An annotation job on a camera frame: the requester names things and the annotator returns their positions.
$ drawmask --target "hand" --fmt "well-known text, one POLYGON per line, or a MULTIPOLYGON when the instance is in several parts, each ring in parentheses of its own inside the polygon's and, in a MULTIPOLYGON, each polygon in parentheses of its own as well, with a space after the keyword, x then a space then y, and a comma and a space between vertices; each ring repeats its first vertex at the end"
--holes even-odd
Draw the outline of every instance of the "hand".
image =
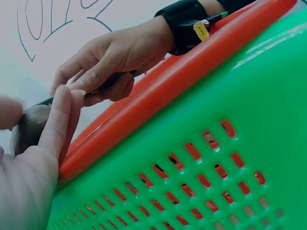
POLYGON ((118 101, 127 97, 134 79, 129 71, 138 75, 159 63, 174 47, 172 32, 162 16, 147 23, 97 37, 88 42, 56 72, 50 94, 66 84, 72 77, 71 90, 95 91, 115 72, 126 72, 105 91, 89 95, 84 106, 91 106, 105 99, 118 101))
MULTIPOLYGON (((59 164, 76 129, 84 92, 60 86, 38 146, 15 159, 0 148, 0 229, 47 229, 59 164)), ((10 129, 22 116, 17 101, 0 97, 0 129, 10 129)))

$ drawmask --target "fingernail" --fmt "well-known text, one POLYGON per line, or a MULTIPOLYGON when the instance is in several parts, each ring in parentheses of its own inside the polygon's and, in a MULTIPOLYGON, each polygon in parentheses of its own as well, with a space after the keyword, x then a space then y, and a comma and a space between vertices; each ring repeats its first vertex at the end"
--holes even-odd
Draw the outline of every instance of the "fingernail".
POLYGON ((81 94, 83 97, 86 94, 86 92, 84 90, 72 90, 71 92, 77 92, 77 93, 81 94))

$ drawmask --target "basket hole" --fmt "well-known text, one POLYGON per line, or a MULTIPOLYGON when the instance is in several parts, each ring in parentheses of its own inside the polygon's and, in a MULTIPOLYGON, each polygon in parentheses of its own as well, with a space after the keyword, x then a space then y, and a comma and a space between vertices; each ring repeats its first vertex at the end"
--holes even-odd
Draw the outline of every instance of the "basket hole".
POLYGON ((210 188, 210 187, 211 187, 210 182, 208 181, 208 179, 207 179, 203 174, 198 175, 197 178, 198 178, 198 180, 200 181, 200 183, 201 183, 205 188, 210 188))
POLYGON ((61 229, 64 229, 64 227, 57 221, 58 226, 61 227, 61 229))
POLYGON ((238 219, 238 218, 236 217, 236 215, 234 215, 234 214, 231 214, 231 215, 229 216, 229 219, 230 219, 230 221, 231 221, 235 226, 240 224, 239 219, 238 219))
POLYGON ((143 206, 139 206, 139 209, 145 214, 145 216, 150 216, 149 212, 143 206))
POLYGON ((259 203, 264 209, 267 209, 269 207, 268 200, 265 196, 259 198, 259 203))
POLYGON ((165 208, 157 201, 157 200, 152 200, 152 204, 159 210, 159 211, 164 211, 165 208))
POLYGON ((195 196, 193 190, 186 183, 181 184, 180 187, 189 197, 195 196))
POLYGON ((194 160, 199 161, 201 159, 201 154, 198 152, 198 150, 195 148, 195 146, 192 143, 185 144, 185 149, 188 151, 188 153, 193 157, 194 160))
POLYGON ((269 219, 268 217, 262 218, 262 223, 263 223, 263 225, 264 225, 265 227, 268 227, 268 226, 271 225, 270 219, 269 219))
POLYGON ((202 133, 203 138, 207 142, 207 144, 212 148, 212 149, 217 149, 219 147, 219 143, 217 142, 216 138, 214 137, 213 133, 206 130, 202 133))
POLYGON ((283 218, 283 210, 281 208, 276 210, 276 215, 278 218, 283 218))
POLYGON ((118 189, 114 189, 113 191, 122 201, 127 200, 126 197, 118 189))
POLYGON ((73 216, 74 216, 77 220, 79 220, 80 222, 82 222, 82 220, 81 220, 75 213, 73 213, 73 216))
POLYGON ((232 160, 234 161, 234 163, 237 165, 238 168, 243 168, 245 166, 241 156, 235 152, 231 155, 232 160))
POLYGON ((225 228, 224 228, 224 227, 222 226, 222 224, 219 223, 219 222, 216 222, 216 223, 214 224, 214 226, 215 226, 216 230, 225 230, 225 228))
POLYGON ((76 223, 69 216, 66 216, 66 218, 69 219, 73 225, 76 225, 76 223))
POLYGON ((105 199, 111 206, 114 206, 114 203, 113 203, 106 195, 104 195, 104 199, 105 199))
POLYGON ((99 226, 100 226, 101 228, 103 228, 104 230, 107 230, 106 227, 105 227, 104 225, 99 224, 99 226))
POLYGON ((223 197, 229 204, 232 204, 235 201, 228 191, 223 192, 223 197))
POLYGON ((127 212, 127 214, 128 214, 135 222, 138 222, 138 221, 139 221, 139 219, 137 219, 137 218, 135 217, 135 215, 133 215, 131 212, 127 212))
POLYGON ((207 204, 208 208, 211 209, 212 212, 217 212, 219 210, 219 208, 211 200, 207 201, 206 204, 207 204))
POLYGON ((147 185, 148 187, 152 187, 153 186, 153 183, 148 179, 148 177, 143 174, 143 173, 140 173, 139 174, 139 178, 141 179, 141 181, 143 181, 143 183, 145 185, 147 185))
POLYGON ((105 211, 104 207, 102 207, 102 205, 99 204, 98 201, 95 200, 94 202, 101 210, 105 211))
POLYGON ((173 226, 171 226, 168 222, 163 222, 163 224, 165 225, 165 227, 166 227, 167 229, 169 229, 169 230, 175 230, 175 229, 173 228, 173 226))
POLYGON ((192 209, 191 213, 195 216, 196 219, 202 219, 203 215, 196 209, 192 209))
POLYGON ((96 215, 96 213, 94 212, 94 210, 93 210, 91 207, 89 207, 88 205, 86 205, 86 208, 87 208, 88 210, 90 210, 91 213, 93 213, 94 215, 96 215))
POLYGON ((117 227, 115 224, 113 224, 112 221, 108 220, 108 222, 109 222, 110 225, 112 225, 112 227, 113 227, 114 229, 118 229, 118 227, 117 227))
POLYGON ((170 192, 166 193, 166 197, 174 204, 177 205, 179 204, 179 201, 177 200, 177 198, 170 192))
POLYGON ((265 184, 265 178, 264 178, 262 172, 259 172, 259 171, 255 172, 255 178, 259 182, 260 185, 265 184))
POLYGON ((168 159, 175 165, 175 167, 178 169, 178 170, 182 170, 184 169, 184 165, 183 163, 178 159, 178 157, 171 153, 169 156, 168 156, 168 159))
POLYGON ((234 127, 231 125, 231 123, 228 120, 222 121, 221 125, 224 128, 224 130, 226 131, 226 134, 230 138, 234 138, 236 136, 235 129, 234 129, 234 127))
POLYGON ((184 226, 189 224, 182 216, 177 216, 177 220, 184 226))
POLYGON ((81 212, 84 216, 85 216, 85 218, 87 218, 88 219, 88 216, 82 211, 82 209, 80 208, 79 209, 79 212, 81 212))
POLYGON ((248 195, 250 193, 250 189, 245 182, 240 182, 239 187, 244 195, 248 195))
POLYGON ((245 212, 246 215, 248 215, 249 217, 255 216, 255 212, 252 210, 252 208, 251 208, 250 206, 245 206, 245 207, 244 207, 244 212, 245 212))
POLYGON ((69 224, 68 224, 65 220, 61 219, 61 221, 62 221, 63 224, 65 224, 67 227, 70 227, 69 224))
POLYGON ((130 183, 129 181, 127 181, 125 183, 125 185, 127 186, 127 188, 133 192, 133 194, 137 195, 138 194, 138 190, 134 187, 134 185, 132 183, 130 183))
POLYGON ((214 168, 215 168, 216 172, 219 174, 219 176, 220 176, 222 179, 224 179, 224 178, 227 177, 227 173, 226 173, 225 169, 222 167, 222 165, 216 164, 216 165, 214 166, 214 168))
POLYGON ((122 222, 123 225, 128 226, 128 224, 121 217, 117 217, 117 219, 122 222))
POLYGON ((154 164, 153 165, 153 169, 155 170, 155 172, 162 177, 163 179, 168 178, 167 174, 165 173, 165 171, 158 165, 158 164, 154 164))

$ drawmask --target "wrist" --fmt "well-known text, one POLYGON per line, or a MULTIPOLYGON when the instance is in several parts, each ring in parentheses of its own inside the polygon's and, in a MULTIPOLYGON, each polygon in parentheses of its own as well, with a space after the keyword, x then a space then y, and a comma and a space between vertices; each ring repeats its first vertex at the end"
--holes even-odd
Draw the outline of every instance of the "wrist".
POLYGON ((158 16, 145 24, 149 37, 158 39, 166 53, 175 48, 174 35, 163 16, 158 16))

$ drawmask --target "wrist strap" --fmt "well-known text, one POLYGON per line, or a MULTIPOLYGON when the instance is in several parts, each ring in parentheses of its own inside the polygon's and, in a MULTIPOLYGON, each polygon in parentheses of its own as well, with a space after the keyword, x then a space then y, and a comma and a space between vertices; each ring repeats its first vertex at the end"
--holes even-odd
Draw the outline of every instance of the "wrist strap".
POLYGON ((175 2, 158 11, 155 17, 160 15, 164 17, 173 33, 176 48, 169 53, 176 56, 189 52, 192 49, 191 45, 195 43, 193 32, 187 33, 187 30, 183 30, 181 25, 190 20, 201 21, 208 17, 206 10, 198 0, 175 2))

